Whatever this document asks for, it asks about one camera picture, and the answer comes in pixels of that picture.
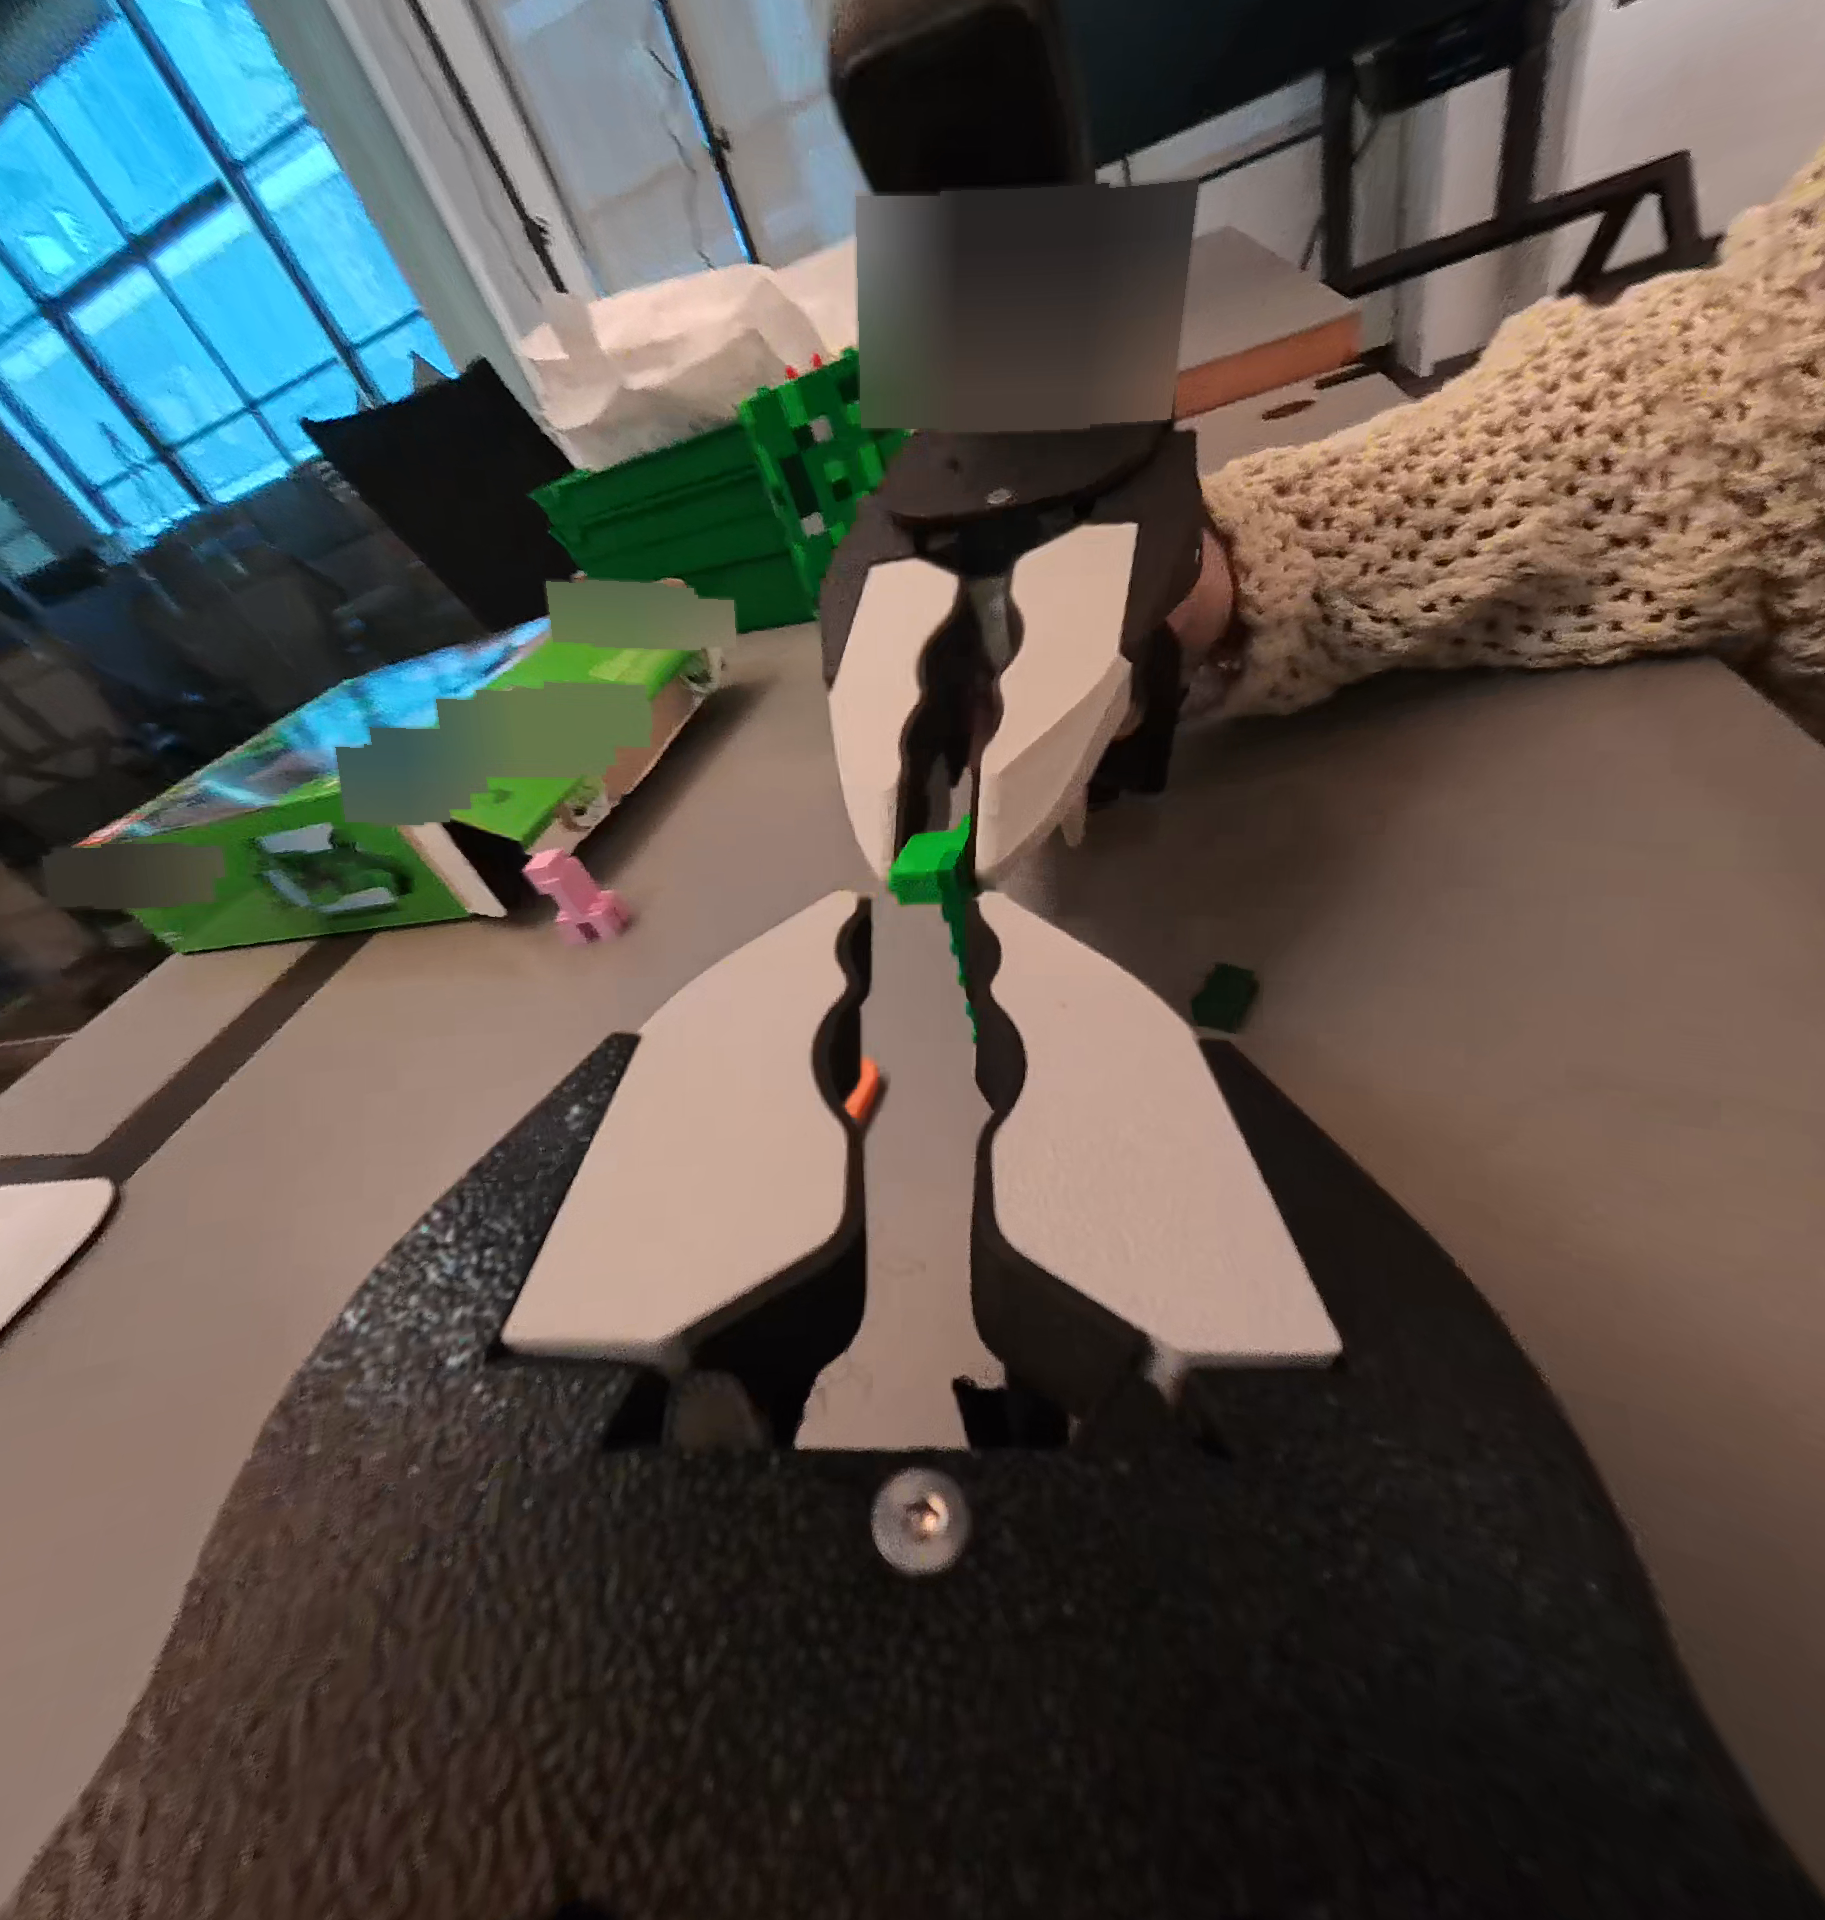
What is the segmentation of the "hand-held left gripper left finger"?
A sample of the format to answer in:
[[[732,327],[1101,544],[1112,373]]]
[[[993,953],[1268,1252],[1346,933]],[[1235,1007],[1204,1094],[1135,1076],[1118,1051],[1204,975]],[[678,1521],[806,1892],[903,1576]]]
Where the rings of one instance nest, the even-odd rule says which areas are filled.
[[[522,1358],[697,1383],[776,1450],[865,1309],[858,1011],[871,900],[838,890],[636,1033],[498,1334]]]

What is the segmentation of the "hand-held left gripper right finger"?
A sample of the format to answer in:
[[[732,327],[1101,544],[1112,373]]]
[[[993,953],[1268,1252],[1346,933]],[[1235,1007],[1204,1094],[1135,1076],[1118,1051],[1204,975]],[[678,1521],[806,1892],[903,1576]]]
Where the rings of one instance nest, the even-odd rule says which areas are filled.
[[[971,900],[971,1320],[1072,1433],[1342,1352],[1191,1026],[1015,900]]]

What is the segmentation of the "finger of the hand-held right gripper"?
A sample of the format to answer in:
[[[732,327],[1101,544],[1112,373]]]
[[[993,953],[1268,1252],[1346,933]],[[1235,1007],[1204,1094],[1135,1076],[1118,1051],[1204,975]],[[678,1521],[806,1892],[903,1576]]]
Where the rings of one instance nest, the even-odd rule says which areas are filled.
[[[887,881],[905,843],[950,823],[975,726],[975,615],[963,584],[923,560],[868,571],[829,687],[843,808]]]
[[[1131,707],[1120,635],[1135,552],[1132,526],[1075,526],[1010,571],[1019,641],[995,681],[999,719],[975,784],[980,886],[1053,832],[1084,830],[1089,779]]]

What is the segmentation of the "green lego plate assembly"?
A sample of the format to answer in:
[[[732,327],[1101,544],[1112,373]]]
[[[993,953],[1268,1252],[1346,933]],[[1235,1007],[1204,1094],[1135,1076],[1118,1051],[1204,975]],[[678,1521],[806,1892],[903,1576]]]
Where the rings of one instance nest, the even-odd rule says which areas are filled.
[[[894,856],[887,884],[902,906],[932,906],[938,912],[950,949],[956,987],[965,1003],[971,1045],[978,1041],[978,1010],[984,975],[984,931],[978,914],[978,881],[975,874],[971,812],[963,811],[944,830],[910,837]]]

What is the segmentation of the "person's right forearm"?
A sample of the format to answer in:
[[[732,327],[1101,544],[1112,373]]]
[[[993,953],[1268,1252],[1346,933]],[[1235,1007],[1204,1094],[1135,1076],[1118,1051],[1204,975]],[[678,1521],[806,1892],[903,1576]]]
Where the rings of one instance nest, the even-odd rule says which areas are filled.
[[[1718,658],[1825,747],[1825,143],[1704,271],[1538,300],[1432,395],[1204,478],[1207,719]]]

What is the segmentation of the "green lego creeper figure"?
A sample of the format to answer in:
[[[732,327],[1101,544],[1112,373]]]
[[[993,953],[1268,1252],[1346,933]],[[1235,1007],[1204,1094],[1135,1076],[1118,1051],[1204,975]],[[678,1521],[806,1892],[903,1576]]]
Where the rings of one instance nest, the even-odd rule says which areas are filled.
[[[831,360],[815,356],[789,379],[759,389],[741,404],[736,418],[788,560],[815,610],[838,546],[910,432],[863,424],[854,347]]]

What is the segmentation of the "pink lego pig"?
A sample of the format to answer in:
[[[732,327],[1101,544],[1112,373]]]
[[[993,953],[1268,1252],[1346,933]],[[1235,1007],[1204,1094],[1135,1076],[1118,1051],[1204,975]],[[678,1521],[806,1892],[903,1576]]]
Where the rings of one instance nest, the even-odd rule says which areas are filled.
[[[572,945],[619,938],[631,923],[620,896],[589,874],[570,851],[533,853],[522,869],[525,881],[555,912],[555,929]]]

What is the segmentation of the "green lego box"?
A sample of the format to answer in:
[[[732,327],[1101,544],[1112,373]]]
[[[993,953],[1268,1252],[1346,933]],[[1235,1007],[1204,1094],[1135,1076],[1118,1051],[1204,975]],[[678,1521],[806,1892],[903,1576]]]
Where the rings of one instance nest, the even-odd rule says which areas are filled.
[[[732,620],[670,585],[557,585],[551,615],[313,697],[45,859],[64,906],[176,953],[504,917],[723,679]]]

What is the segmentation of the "person's right hand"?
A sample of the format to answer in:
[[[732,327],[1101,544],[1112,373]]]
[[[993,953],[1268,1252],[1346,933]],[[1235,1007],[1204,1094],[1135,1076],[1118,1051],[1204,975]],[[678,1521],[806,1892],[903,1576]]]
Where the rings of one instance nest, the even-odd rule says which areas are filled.
[[[1197,575],[1186,597],[1165,615],[1165,631],[1176,643],[1179,685],[1202,675],[1217,681],[1235,679],[1250,649],[1238,601],[1235,557],[1212,523],[1197,539]]]

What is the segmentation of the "green plastic bins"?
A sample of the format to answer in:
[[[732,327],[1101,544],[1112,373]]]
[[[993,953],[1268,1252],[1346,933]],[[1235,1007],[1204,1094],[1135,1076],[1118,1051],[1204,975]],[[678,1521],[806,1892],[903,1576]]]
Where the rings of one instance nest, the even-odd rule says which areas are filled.
[[[732,607],[741,635],[811,622],[747,432],[732,422],[530,494],[573,568],[601,584],[680,584]]]

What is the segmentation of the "white paper bags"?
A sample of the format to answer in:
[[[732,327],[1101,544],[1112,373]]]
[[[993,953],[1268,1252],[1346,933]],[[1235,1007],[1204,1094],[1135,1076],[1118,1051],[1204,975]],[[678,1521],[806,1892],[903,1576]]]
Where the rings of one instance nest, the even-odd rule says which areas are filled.
[[[537,413],[600,471],[734,424],[738,405],[856,345],[856,245],[600,300],[551,295],[518,343]]]

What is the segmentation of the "black television stand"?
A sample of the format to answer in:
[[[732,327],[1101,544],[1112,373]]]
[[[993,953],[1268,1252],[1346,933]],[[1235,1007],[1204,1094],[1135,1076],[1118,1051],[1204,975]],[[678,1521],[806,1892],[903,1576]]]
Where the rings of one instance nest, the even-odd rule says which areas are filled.
[[[1554,3],[1394,5],[1392,28],[1374,36],[1355,31],[1338,41],[1338,55],[1320,74],[1321,205],[1306,253],[1320,263],[1323,285],[1359,300],[1582,223],[1590,233],[1563,282],[1563,296],[1604,300],[1638,282],[1703,271],[1716,259],[1718,241],[1701,223],[1692,156],[1683,151],[1539,194],[1552,40],[1563,11]],[[1355,259],[1355,167],[1370,143],[1370,134],[1355,131],[1358,117],[1378,126],[1493,75],[1505,80],[1493,212]]]

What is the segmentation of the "white book stand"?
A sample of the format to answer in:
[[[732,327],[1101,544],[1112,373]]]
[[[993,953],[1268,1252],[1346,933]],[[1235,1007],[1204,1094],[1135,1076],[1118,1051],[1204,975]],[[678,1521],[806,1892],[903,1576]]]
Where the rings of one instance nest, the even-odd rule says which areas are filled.
[[[0,1185],[0,1335],[92,1246],[115,1202],[104,1177]]]

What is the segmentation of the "large paned window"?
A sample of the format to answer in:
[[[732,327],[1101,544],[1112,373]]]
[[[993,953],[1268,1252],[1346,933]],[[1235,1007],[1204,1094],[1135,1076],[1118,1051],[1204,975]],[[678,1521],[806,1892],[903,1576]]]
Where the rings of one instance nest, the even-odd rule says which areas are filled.
[[[0,5],[0,432],[99,535],[451,373],[255,5]]]

